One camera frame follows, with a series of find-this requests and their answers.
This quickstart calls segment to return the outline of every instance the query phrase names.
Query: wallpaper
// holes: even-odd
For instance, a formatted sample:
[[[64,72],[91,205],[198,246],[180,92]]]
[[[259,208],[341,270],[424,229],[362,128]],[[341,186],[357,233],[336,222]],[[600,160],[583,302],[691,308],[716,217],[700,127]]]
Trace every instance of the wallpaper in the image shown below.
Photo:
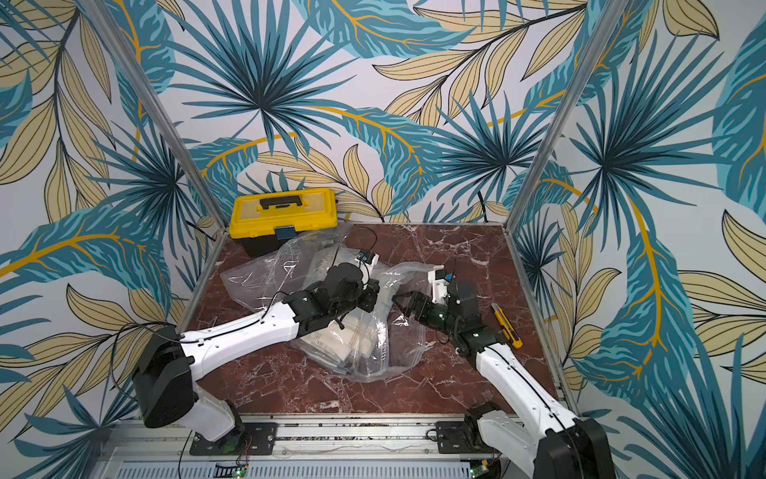
[[[114,5],[141,38],[167,29],[155,3]],[[79,478],[215,227],[74,2],[1,0],[0,49],[0,475]]]
[[[765,14],[629,2],[514,231],[620,477],[766,477]]]
[[[150,77],[224,215],[323,186],[359,221],[502,221],[604,4],[179,0]]]

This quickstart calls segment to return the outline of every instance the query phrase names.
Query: red marble surface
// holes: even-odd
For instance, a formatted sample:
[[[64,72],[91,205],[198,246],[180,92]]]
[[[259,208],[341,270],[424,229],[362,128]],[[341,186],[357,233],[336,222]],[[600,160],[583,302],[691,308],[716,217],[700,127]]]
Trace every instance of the red marble surface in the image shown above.
[[[499,226],[375,225],[375,252],[381,261],[397,264],[421,261],[445,264],[469,281],[480,297],[485,324],[498,327],[489,303],[506,312],[524,346],[515,350],[519,361],[553,393],[551,374],[543,359],[532,317],[519,285]],[[368,248],[370,235],[357,228],[346,239],[350,248]],[[250,313],[228,295],[219,274],[249,261],[241,246],[229,241],[208,282],[190,330],[235,320]],[[222,399],[231,399],[241,412],[261,413],[462,413],[471,406],[494,401],[510,411],[502,396],[454,348],[436,342],[405,374],[386,381],[353,382],[333,375],[300,351],[276,344],[228,363],[199,383]]]

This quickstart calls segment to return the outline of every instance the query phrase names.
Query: plastic bag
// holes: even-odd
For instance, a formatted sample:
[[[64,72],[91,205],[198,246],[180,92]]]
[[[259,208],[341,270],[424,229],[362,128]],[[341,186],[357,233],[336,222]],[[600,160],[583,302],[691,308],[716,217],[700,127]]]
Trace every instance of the plastic bag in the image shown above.
[[[351,225],[310,231],[284,244],[279,251],[254,259],[221,274],[231,297],[258,311],[268,307],[277,291],[292,293],[323,280],[332,264],[355,260],[359,250],[339,247]],[[398,292],[430,294],[427,273],[434,266],[402,263],[389,267],[378,262],[369,275],[380,283],[371,313],[354,309],[343,319],[291,342],[309,358],[347,379],[370,382],[388,379],[420,362],[430,346],[426,327],[404,318],[393,306]]]

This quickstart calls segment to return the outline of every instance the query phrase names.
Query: mounting plate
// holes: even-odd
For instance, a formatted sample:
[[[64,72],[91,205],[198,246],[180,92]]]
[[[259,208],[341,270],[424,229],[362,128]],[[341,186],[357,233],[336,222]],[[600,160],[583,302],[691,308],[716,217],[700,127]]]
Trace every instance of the mounting plate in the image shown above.
[[[496,450],[489,446],[472,447],[467,440],[465,422],[463,421],[439,421],[435,426],[439,454],[496,453]]]
[[[269,456],[274,447],[274,438],[277,436],[276,422],[245,422],[245,430],[253,437],[253,442],[247,450],[249,456]],[[221,450],[215,445],[195,433],[194,442],[189,448],[191,456],[222,456]]]

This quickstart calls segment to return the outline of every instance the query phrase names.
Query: black cable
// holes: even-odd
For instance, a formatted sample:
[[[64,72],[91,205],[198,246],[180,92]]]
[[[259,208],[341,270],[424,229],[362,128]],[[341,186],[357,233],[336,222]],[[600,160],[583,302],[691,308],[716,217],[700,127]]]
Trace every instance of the black cable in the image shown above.
[[[189,431],[189,435],[186,436],[186,442],[184,443],[184,447],[181,449],[181,454],[178,455],[178,479],[184,479],[181,477],[181,459],[184,458],[184,450],[186,449],[186,445],[189,443],[189,438],[192,436],[192,432]]]
[[[269,313],[269,310],[271,309],[271,306],[274,304],[274,300],[276,300],[276,298],[277,298],[277,295],[278,295],[279,293],[282,293],[282,294],[284,294],[284,295],[287,295],[287,293],[285,293],[285,292],[284,292],[284,291],[282,291],[282,290],[279,290],[279,291],[277,291],[276,293],[274,293],[274,295],[271,297],[271,302],[269,302],[269,307],[267,307],[267,308],[266,308],[266,310],[264,311],[264,315],[263,315],[262,317],[260,317],[260,319],[257,319],[257,320],[255,320],[255,321],[253,321],[252,323],[249,323],[249,324],[245,324],[244,326],[239,326],[239,327],[238,327],[238,328],[236,328],[236,329],[233,329],[233,330],[229,330],[229,331],[224,331],[223,333],[214,334],[213,336],[207,336],[207,337],[205,337],[205,338],[200,338],[200,339],[202,339],[203,341],[209,341],[209,340],[212,340],[212,339],[214,339],[214,338],[217,338],[217,337],[219,337],[219,336],[225,336],[225,335],[227,335],[227,334],[236,333],[237,331],[240,331],[240,330],[243,330],[243,329],[245,329],[245,328],[248,328],[248,327],[250,327],[250,326],[253,326],[255,323],[259,323],[259,322],[261,322],[261,321],[265,321],[265,319],[264,319],[264,318],[265,318],[265,317],[266,317],[266,315]],[[196,343],[199,343],[199,341],[179,341],[179,342],[180,342],[181,344],[196,344]]]
[[[133,326],[134,323],[125,323],[120,327],[119,331],[117,331],[117,334],[114,336],[114,343],[112,344],[112,356],[109,357],[109,375],[112,378],[112,382],[114,383],[114,386],[128,399],[131,401],[134,401],[136,404],[139,403],[138,399],[134,398],[127,392],[125,392],[125,389],[120,387],[119,383],[116,379],[114,379],[114,354],[117,351],[117,340],[119,339],[119,335],[125,330],[127,326]]]
[[[506,359],[506,357],[505,357],[505,356],[503,356],[502,354],[498,353],[498,352],[495,350],[495,348],[493,348],[493,347],[491,347],[491,346],[487,346],[486,348],[487,348],[487,349],[491,349],[491,350],[492,350],[492,351],[493,351],[493,352],[494,352],[494,353],[495,353],[497,356],[500,356],[500,359],[502,359],[503,361],[505,361],[505,362],[506,362],[506,364],[508,365],[508,367],[509,367],[509,368],[510,368],[510,369],[511,369],[513,372],[515,372],[516,374],[518,374],[518,375],[519,375],[519,377],[520,377],[521,379],[524,379],[524,382],[526,382],[526,383],[527,383],[527,385],[529,386],[529,388],[530,388],[530,389],[531,389],[531,390],[532,390],[532,391],[533,391],[533,392],[534,392],[534,393],[537,395],[537,397],[540,399],[540,401],[542,402],[542,404],[543,404],[543,405],[545,405],[545,407],[548,409],[548,411],[550,412],[550,414],[549,414],[549,415],[550,415],[550,416],[551,416],[553,419],[555,419],[555,420],[556,420],[556,422],[558,423],[558,425],[560,425],[560,426],[561,426],[561,430],[562,430],[562,431],[564,432],[564,434],[566,434],[566,435],[567,435],[567,437],[569,438],[569,441],[570,441],[570,442],[571,442],[571,444],[572,444],[572,449],[574,449],[574,452],[575,452],[575,454],[577,455],[577,463],[578,463],[578,465],[580,466],[580,478],[581,478],[581,479],[582,479],[582,478],[584,478],[584,475],[583,475],[583,474],[584,474],[584,472],[583,472],[583,470],[582,470],[582,461],[580,460],[580,451],[578,451],[578,449],[577,449],[577,445],[575,444],[575,440],[574,440],[574,439],[572,439],[572,436],[569,434],[569,431],[567,431],[567,428],[565,428],[565,427],[564,427],[564,423],[563,423],[563,422],[561,422],[561,419],[559,419],[559,418],[558,418],[558,416],[557,416],[556,414],[554,414],[554,413],[553,413],[553,409],[551,409],[551,406],[550,406],[550,405],[548,405],[548,402],[547,402],[547,401],[545,401],[545,400],[543,399],[543,397],[540,395],[540,393],[537,391],[537,389],[535,389],[535,388],[532,386],[532,384],[529,382],[529,380],[527,380],[527,378],[526,378],[526,377],[524,377],[524,375],[523,375],[523,374],[521,374],[521,373],[520,373],[518,370],[516,370],[516,368],[515,368],[515,367],[513,367],[513,365],[512,365],[511,363],[509,363],[509,362],[508,362],[508,360]]]

